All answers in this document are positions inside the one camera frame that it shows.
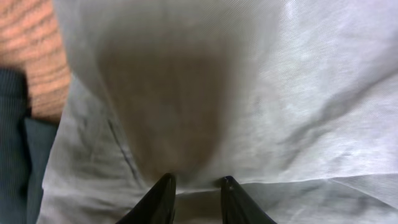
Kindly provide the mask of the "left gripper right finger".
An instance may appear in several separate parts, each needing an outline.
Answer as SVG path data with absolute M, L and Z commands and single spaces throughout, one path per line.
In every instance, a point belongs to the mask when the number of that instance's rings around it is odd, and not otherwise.
M 277 224 L 232 177 L 221 179 L 223 224 Z

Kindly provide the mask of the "grey shorts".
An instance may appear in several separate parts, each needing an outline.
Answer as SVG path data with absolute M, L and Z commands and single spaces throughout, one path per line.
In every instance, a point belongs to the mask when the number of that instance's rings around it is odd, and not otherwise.
M 72 70 L 39 223 L 175 223 L 230 175 L 277 223 L 397 222 L 396 1 L 55 1 Z

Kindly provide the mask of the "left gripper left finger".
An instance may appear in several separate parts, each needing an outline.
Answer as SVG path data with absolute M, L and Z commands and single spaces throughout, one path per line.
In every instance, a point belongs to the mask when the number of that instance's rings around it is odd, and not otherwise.
M 171 224 L 175 215 L 175 196 L 175 176 L 167 173 L 116 224 Z

